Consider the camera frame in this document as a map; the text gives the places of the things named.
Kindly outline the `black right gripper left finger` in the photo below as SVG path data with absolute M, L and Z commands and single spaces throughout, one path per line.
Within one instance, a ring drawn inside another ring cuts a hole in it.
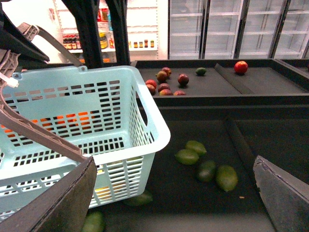
M 0 224 L 2 232 L 79 232 L 97 177 L 93 157 Z

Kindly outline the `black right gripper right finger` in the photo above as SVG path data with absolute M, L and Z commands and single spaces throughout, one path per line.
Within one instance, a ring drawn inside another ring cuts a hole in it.
M 257 156 L 253 165 L 256 185 L 278 232 L 309 230 L 309 185 Z

